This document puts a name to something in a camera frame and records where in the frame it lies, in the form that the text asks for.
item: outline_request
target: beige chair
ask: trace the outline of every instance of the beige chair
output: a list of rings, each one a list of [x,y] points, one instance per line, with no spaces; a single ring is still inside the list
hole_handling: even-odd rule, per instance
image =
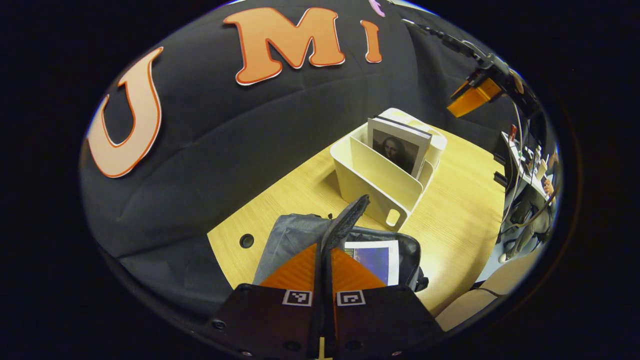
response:
[[[442,330],[449,331],[497,299],[510,293],[529,273],[541,254],[540,248],[513,259],[496,270],[478,289],[470,290],[447,306],[436,321]]]

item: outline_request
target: desk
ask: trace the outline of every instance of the desk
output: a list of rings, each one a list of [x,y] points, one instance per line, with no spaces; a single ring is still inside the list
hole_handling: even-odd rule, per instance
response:
[[[518,156],[517,144],[515,142],[509,141],[509,136],[505,132],[502,132],[501,134],[502,134],[502,139],[504,140],[504,142],[507,144],[507,147],[509,148],[509,156],[513,160],[513,163],[518,167],[518,176],[520,176],[520,179],[521,179],[521,181],[518,183],[518,188],[511,189],[511,191],[507,194],[507,199],[511,199],[511,197],[513,196],[513,192],[515,192],[515,196],[517,197],[520,194],[520,192],[522,192],[526,184],[529,184],[534,189],[536,189],[536,191],[540,195],[542,195],[542,197],[545,198],[545,200],[548,200],[549,196],[545,192],[545,189],[542,187],[542,182],[536,179],[535,176],[531,178],[531,176],[529,176],[528,172],[526,172],[524,167],[522,166],[520,162],[520,157]],[[507,204],[505,204],[504,210],[507,210],[507,207],[508,207],[508,202]]]
[[[433,316],[467,292],[484,268],[497,238],[504,187],[493,173],[502,165],[480,147],[447,131],[447,148],[429,188],[401,232],[420,242],[420,266],[429,286],[416,295]],[[235,288],[251,283],[260,256],[280,215],[337,216],[348,204],[340,197],[329,147],[271,185],[207,235],[213,252]],[[364,215],[357,226],[387,230]],[[243,234],[254,244],[240,247]]]

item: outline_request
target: black bag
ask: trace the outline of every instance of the black bag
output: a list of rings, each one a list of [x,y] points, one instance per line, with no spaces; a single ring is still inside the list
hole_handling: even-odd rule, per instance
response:
[[[392,231],[378,231],[354,226],[369,204],[369,196],[363,195],[347,206],[331,220],[319,215],[282,215],[276,220],[264,247],[253,284],[258,285],[275,270],[284,265],[313,243],[321,243],[326,235],[330,243],[321,244],[329,248],[344,250],[347,241],[397,240],[399,250],[398,284],[405,284],[414,291],[427,287],[429,279],[420,268],[420,243],[411,236]]]

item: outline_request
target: letter m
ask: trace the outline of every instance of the letter m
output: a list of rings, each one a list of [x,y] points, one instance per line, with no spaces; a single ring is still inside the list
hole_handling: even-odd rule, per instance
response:
[[[251,85],[277,76],[282,63],[271,58],[271,44],[287,63],[299,69],[305,61],[313,40],[314,52],[309,62],[318,67],[344,62],[340,52],[335,19],[338,14],[323,8],[305,11],[298,25],[294,25],[272,8],[256,8],[235,13],[224,20],[235,24],[240,36],[244,67],[236,74],[240,85]]]

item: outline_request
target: white file holder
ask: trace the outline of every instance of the white file holder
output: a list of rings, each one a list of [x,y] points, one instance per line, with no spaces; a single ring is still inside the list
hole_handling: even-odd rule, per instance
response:
[[[427,190],[447,139],[439,131],[398,109],[381,114],[433,135],[418,179],[367,146],[367,124],[363,124],[331,146],[340,194],[352,202],[369,194],[365,214],[392,231],[399,231]]]

